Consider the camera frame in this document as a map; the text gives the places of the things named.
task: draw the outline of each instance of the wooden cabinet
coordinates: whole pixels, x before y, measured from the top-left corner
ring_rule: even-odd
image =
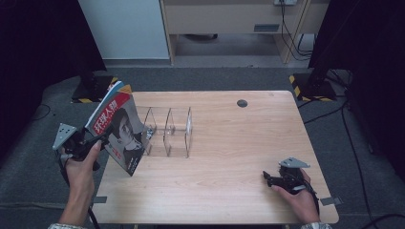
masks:
[[[270,33],[287,63],[301,28],[316,33],[322,23],[327,0],[312,2],[298,0],[295,6],[282,7],[271,0],[160,0],[171,60],[179,34]],[[305,20],[308,13],[311,17]]]

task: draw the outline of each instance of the round hole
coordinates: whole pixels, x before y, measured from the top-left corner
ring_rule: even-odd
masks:
[[[239,99],[236,104],[238,104],[239,107],[247,107],[247,101],[244,99]]]

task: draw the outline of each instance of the black curtain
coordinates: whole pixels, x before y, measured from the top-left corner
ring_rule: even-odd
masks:
[[[45,88],[100,70],[106,69],[77,1],[1,1],[1,161]]]
[[[404,1],[330,0],[309,67],[353,72],[347,95],[370,149],[405,181],[404,12]]]

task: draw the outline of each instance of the right hand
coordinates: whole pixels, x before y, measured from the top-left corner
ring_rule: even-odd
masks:
[[[310,177],[301,169],[304,180],[310,183]],[[292,207],[292,211],[304,224],[320,222],[318,212],[316,211],[315,202],[313,201],[312,194],[304,189],[296,195],[292,195],[284,188],[272,185],[271,189],[277,192],[283,199],[285,199]]]

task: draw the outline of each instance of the gray carpet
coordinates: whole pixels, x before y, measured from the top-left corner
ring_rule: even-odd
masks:
[[[288,77],[305,73],[306,69],[263,68],[138,68],[110,69],[133,91],[239,91],[287,90],[292,91]],[[43,95],[43,104],[30,125],[12,149],[7,163],[0,170],[0,228],[47,228],[58,220],[67,200],[68,188],[54,162],[52,144],[59,123],[82,126],[96,108],[95,103],[73,104],[71,96],[79,82],[78,77],[49,87]],[[343,90],[333,84],[338,94]],[[332,102],[311,102],[300,108],[304,121],[338,109],[344,97]],[[297,106],[305,102],[297,101]],[[405,184],[394,174],[384,156],[369,153],[367,141],[350,111],[345,118],[358,155],[368,201],[375,218],[385,214],[405,213]],[[337,206],[340,220],[333,228],[361,228],[370,222],[361,187],[358,167],[339,113],[306,124],[310,141],[321,165],[333,196],[341,197],[344,204]],[[96,172],[98,186],[107,153],[101,154],[101,169]],[[38,207],[33,203],[46,204]],[[379,228],[401,228],[405,219],[390,218],[378,223]],[[87,227],[93,228],[91,222]],[[102,224],[101,228],[120,228],[120,225]],[[154,228],[141,225],[140,228]]]

